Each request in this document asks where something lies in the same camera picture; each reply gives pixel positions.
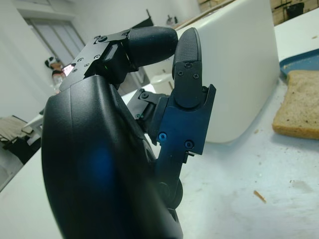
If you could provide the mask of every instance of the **screw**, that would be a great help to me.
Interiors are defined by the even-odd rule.
[[[146,99],[149,95],[148,95],[148,93],[146,93],[146,92],[144,92],[144,93],[142,93],[142,99]]]
[[[205,87],[205,86],[203,86],[203,87],[202,87],[202,91],[203,91],[203,93],[207,93],[207,92],[208,92],[208,88]]]
[[[187,68],[187,69],[192,68],[192,66],[193,66],[193,64],[191,64],[191,63],[186,63],[184,65],[184,67]]]
[[[106,39],[108,39],[107,36],[100,36],[100,38],[98,39],[98,42],[106,41]]]
[[[165,141],[166,139],[167,139],[166,133],[160,133],[160,134],[159,134],[159,140],[160,140],[161,142]]]
[[[187,148],[187,149],[194,148],[194,143],[190,140],[187,140],[184,145],[185,145],[185,148]]]

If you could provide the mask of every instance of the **slice of bread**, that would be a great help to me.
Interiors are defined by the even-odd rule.
[[[291,71],[284,102],[273,122],[276,133],[319,139],[319,71]]]

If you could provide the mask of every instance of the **blue tray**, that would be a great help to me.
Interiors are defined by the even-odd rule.
[[[293,70],[319,71],[319,49],[286,58],[279,65],[285,76]]]

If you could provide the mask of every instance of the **crumb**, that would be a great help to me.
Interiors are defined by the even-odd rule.
[[[265,199],[263,196],[261,196],[259,192],[257,192],[257,191],[255,190],[255,191],[254,191],[254,194],[255,194],[257,197],[259,197],[261,201],[263,201],[264,203],[267,203],[266,199]]]

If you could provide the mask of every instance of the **table surface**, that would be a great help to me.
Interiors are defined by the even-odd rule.
[[[319,9],[275,27],[279,59],[319,47]],[[185,239],[319,238],[319,141],[277,135],[278,85],[237,140],[205,145],[189,158],[177,209]],[[254,195],[254,190],[267,203]],[[37,152],[0,193],[0,237],[58,239]]]

